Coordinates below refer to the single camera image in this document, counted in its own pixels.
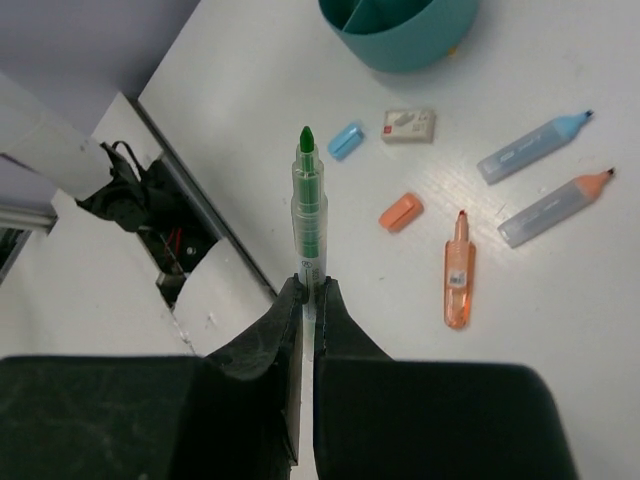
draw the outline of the green marker tip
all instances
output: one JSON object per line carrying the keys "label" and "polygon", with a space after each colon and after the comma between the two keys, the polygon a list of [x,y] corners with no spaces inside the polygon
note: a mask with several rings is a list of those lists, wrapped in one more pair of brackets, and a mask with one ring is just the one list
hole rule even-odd
{"label": "green marker tip", "polygon": [[315,142],[313,140],[313,133],[309,127],[304,127],[300,134],[300,152],[301,153],[313,153],[315,148]]}

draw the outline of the marker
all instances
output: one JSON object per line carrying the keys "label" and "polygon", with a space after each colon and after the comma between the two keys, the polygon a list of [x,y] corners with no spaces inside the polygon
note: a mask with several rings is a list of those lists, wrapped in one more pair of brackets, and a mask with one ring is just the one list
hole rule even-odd
{"label": "marker", "polygon": [[444,323],[454,330],[469,324],[476,246],[469,241],[469,220],[464,210],[456,221],[453,240],[444,250]]}
{"label": "marker", "polygon": [[324,165],[309,127],[300,134],[293,163],[291,217],[298,253],[298,276],[307,298],[324,283],[327,270],[327,197],[324,194]]}
{"label": "marker", "polygon": [[478,170],[493,185],[569,143],[592,115],[588,110],[551,120],[479,162]]}
{"label": "marker", "polygon": [[614,173],[611,168],[597,175],[576,177],[511,217],[498,231],[511,248],[522,245],[595,202]]}

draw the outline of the tabletop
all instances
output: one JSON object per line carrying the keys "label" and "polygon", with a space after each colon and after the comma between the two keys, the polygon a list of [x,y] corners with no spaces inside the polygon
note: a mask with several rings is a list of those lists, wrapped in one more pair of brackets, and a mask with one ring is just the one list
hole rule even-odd
{"label": "tabletop", "polygon": [[[640,476],[637,317],[640,41],[631,0],[483,0],[455,55],[417,73],[367,69],[316,2],[203,0],[140,97],[268,280],[294,273],[291,164],[311,126],[325,162],[328,274],[395,358],[522,363],[550,386],[584,478]],[[386,145],[385,110],[437,113],[432,145]],[[476,163],[562,114],[567,147],[494,186]],[[365,142],[326,152],[353,120]],[[496,227],[585,173],[617,177],[587,210],[510,249]],[[377,223],[407,191],[425,212]],[[443,322],[443,252],[465,209],[478,248],[470,328]]]}

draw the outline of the teal cup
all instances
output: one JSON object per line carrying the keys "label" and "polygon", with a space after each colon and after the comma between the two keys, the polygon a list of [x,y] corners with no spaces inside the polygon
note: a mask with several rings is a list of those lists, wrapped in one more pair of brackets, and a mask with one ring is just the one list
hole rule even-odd
{"label": "teal cup", "polygon": [[432,64],[467,33],[479,0],[319,0],[334,32],[365,65],[410,72]]}

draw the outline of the white eraser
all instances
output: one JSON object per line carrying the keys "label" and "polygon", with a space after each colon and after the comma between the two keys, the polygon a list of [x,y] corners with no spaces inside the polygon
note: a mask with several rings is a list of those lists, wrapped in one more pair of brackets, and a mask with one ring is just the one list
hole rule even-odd
{"label": "white eraser", "polygon": [[382,128],[386,143],[433,142],[436,113],[429,108],[387,110]]}

